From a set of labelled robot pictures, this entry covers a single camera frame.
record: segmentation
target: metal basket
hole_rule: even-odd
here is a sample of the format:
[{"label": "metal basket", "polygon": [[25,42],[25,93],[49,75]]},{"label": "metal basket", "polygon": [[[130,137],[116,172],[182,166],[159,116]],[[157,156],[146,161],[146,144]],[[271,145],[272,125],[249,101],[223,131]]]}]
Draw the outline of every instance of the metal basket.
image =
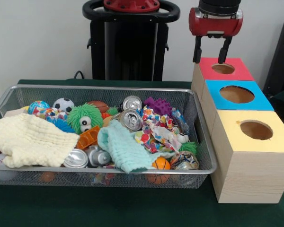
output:
[{"label": "metal basket", "polygon": [[[187,89],[123,88],[123,87],[75,87],[75,86],[38,86],[16,85],[10,87],[0,99],[0,118],[6,111],[30,105],[35,100],[49,104],[60,97],[68,97],[75,105],[82,105],[92,100],[101,100],[109,106],[121,103],[124,98],[135,95],[145,100],[165,98],[173,107],[179,109],[190,127],[189,138],[198,145],[197,159],[199,170],[147,170],[140,173],[126,174],[118,169],[103,168],[65,168],[26,166],[10,169],[0,166],[0,171],[16,171],[13,180],[1,181],[0,185],[49,185],[49,186],[113,186],[143,188],[199,188],[208,174],[216,169],[216,159],[208,133],[202,109],[196,94]],[[44,182],[41,174],[54,172],[51,182]],[[165,177],[165,183],[154,184],[149,177]]]}]

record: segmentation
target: light blue towel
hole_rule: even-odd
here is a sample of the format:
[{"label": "light blue towel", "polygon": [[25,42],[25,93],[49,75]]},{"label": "light blue towel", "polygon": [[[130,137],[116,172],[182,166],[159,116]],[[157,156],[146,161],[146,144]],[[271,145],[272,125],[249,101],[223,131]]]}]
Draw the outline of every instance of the light blue towel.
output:
[{"label": "light blue towel", "polygon": [[109,126],[100,129],[98,145],[112,157],[115,166],[129,173],[135,169],[154,169],[152,163],[162,153],[151,154],[142,144],[134,139],[135,133],[130,133],[117,120],[111,120]]}]

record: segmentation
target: white wall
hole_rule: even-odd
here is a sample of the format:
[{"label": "white wall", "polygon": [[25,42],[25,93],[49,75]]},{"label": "white wall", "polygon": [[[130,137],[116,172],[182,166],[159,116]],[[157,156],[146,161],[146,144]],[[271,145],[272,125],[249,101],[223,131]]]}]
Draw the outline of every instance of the white wall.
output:
[{"label": "white wall", "polygon": [[[77,70],[91,78],[89,21],[82,16],[87,0],[0,0],[0,95],[19,79],[69,79]],[[198,0],[173,0],[179,21],[169,24],[169,52],[164,80],[191,81],[195,39],[188,14]],[[284,21],[284,0],[242,0],[244,22],[229,57],[241,57],[260,86]],[[217,57],[222,40],[203,39],[203,56]]]}]

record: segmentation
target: yellow box top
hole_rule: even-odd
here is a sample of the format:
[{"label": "yellow box top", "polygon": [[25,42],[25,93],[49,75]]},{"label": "yellow box top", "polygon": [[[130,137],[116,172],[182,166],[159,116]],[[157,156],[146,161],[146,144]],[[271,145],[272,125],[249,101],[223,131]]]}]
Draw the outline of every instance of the yellow box top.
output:
[{"label": "yellow box top", "polygon": [[284,124],[274,111],[218,110],[218,116],[234,152],[284,153]]}]

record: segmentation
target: stacked boxes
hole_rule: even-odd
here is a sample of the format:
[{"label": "stacked boxes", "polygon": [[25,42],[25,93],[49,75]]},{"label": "stacked boxes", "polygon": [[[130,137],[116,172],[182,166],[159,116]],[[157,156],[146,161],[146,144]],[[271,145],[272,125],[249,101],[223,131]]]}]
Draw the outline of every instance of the stacked boxes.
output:
[{"label": "stacked boxes", "polygon": [[278,203],[284,192],[284,124],[240,59],[195,65],[197,93],[218,168],[220,203]]}]

